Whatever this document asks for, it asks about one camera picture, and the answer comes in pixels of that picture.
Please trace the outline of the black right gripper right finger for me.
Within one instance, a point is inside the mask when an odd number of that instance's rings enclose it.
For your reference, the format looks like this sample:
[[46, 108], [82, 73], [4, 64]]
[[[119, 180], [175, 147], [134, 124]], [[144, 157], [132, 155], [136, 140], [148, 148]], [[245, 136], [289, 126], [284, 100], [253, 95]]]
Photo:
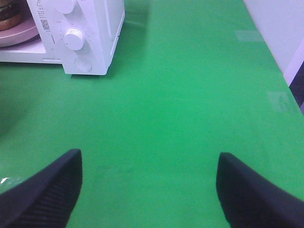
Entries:
[[219, 155], [216, 191], [232, 228], [302, 228], [304, 202], [228, 152]]

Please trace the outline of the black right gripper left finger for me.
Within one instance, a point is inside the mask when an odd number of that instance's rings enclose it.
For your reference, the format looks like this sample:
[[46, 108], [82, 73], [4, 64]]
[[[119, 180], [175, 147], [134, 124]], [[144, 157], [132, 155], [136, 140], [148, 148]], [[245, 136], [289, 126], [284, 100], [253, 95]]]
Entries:
[[64, 228], [83, 183], [82, 153], [71, 149], [0, 195], [2, 228]]

